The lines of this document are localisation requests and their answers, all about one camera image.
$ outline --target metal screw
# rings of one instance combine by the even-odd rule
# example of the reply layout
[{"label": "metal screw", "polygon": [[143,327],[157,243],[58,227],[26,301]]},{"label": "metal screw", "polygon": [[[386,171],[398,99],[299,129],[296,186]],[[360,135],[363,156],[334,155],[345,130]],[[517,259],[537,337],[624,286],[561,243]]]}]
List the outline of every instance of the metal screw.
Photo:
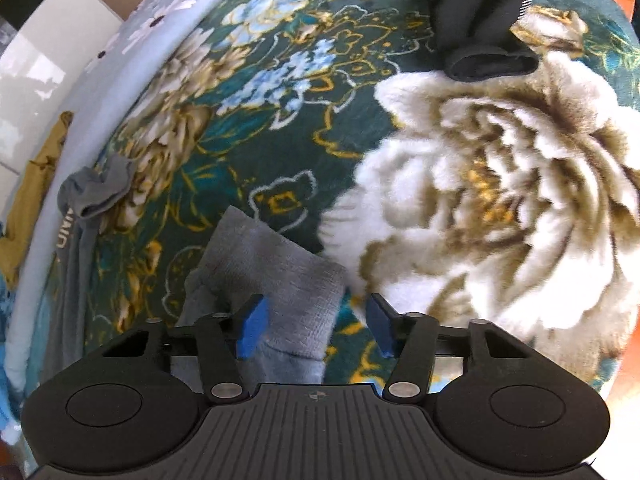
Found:
[{"label": "metal screw", "polygon": [[211,393],[219,399],[233,399],[242,393],[242,386],[236,383],[219,383],[211,389]]},{"label": "metal screw", "polygon": [[408,399],[409,397],[415,397],[420,393],[420,386],[413,383],[393,383],[389,386],[389,393],[394,397]]}]

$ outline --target floral blanket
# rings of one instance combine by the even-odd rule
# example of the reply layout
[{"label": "floral blanket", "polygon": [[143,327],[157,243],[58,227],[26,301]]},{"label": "floral blanket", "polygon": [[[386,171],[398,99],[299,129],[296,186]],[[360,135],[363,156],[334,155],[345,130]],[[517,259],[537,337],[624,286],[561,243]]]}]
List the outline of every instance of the floral blanket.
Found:
[{"label": "floral blanket", "polygon": [[[473,86],[432,72],[426,0],[225,0],[156,75],[105,149],[105,156],[136,158],[138,170],[102,226],[86,349],[148,317],[174,322],[186,276],[233,205],[350,271],[353,297],[345,298],[328,348],[327,382],[384,383],[392,363],[351,308],[360,294],[382,288],[400,303],[412,290],[408,310],[454,324],[479,310],[600,388],[636,315],[629,272],[640,167],[631,133],[640,48],[609,0],[534,0],[513,30],[541,54],[542,72]],[[592,137],[599,148],[559,132]],[[577,199],[589,206],[578,211]],[[355,207],[361,216],[343,215]],[[385,269],[414,242],[433,247],[434,228],[455,232],[471,258],[438,246],[428,253],[442,258],[438,269],[426,269],[416,251]],[[487,244],[499,250],[483,252]],[[525,246],[553,254],[528,260]],[[597,261],[585,256],[593,248]],[[563,251],[573,251],[577,270],[554,277]],[[489,267],[502,274],[489,279]],[[536,280],[552,283],[540,298],[559,294],[565,317],[536,310],[536,297],[518,303]],[[517,290],[505,296],[505,283]],[[606,291],[617,296],[601,304]],[[562,330],[612,304],[619,309],[606,320],[614,327],[609,338],[592,321],[580,362],[554,354]]]}]

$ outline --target white flower pattern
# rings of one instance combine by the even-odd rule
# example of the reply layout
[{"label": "white flower pattern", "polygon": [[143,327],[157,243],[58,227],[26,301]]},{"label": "white flower pattern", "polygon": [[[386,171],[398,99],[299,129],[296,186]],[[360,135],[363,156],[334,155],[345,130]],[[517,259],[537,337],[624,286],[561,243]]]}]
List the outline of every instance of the white flower pattern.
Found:
[{"label": "white flower pattern", "polygon": [[255,43],[283,20],[303,9],[311,0],[249,0],[238,5],[222,19],[222,25],[237,25],[217,46],[244,46]]},{"label": "white flower pattern", "polygon": [[399,74],[376,98],[402,127],[319,228],[352,291],[491,320],[591,377],[640,302],[640,112],[564,52],[474,84]]},{"label": "white flower pattern", "polygon": [[[203,63],[210,53],[210,47],[206,44],[214,29],[202,30],[196,28],[178,47],[174,55],[164,64],[142,94],[137,104],[132,108],[126,121],[131,118],[149,115],[157,110],[159,106],[169,108],[173,101],[184,101],[189,95],[188,92],[178,91],[187,80]],[[161,102],[166,100],[166,94],[174,95],[172,102]]]},{"label": "white flower pattern", "polygon": [[152,16],[147,18],[128,38],[129,43],[122,50],[126,54],[140,41],[145,40],[154,30],[161,27],[166,17],[177,10],[191,9],[197,3],[196,0],[173,0],[167,6],[156,9]]}]

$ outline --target blue gripper pad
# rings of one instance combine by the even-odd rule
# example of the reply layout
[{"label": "blue gripper pad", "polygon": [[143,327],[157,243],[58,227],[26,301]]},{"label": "blue gripper pad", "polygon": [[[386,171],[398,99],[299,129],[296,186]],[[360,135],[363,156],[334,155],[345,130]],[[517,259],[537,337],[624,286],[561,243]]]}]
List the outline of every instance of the blue gripper pad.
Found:
[{"label": "blue gripper pad", "polygon": [[258,346],[260,337],[269,325],[269,302],[262,296],[244,321],[242,337],[236,341],[236,358],[248,359]]}]

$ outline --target yellow cloth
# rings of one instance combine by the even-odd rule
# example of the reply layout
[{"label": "yellow cloth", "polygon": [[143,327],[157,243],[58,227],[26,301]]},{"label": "yellow cloth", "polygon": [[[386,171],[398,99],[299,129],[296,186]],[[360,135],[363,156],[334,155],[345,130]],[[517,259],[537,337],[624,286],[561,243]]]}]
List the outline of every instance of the yellow cloth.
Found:
[{"label": "yellow cloth", "polygon": [[20,266],[27,255],[42,201],[56,173],[62,145],[73,118],[72,112],[62,112],[38,156],[27,164],[7,215],[4,237],[0,238],[0,272],[9,290],[14,290],[18,284]]}]

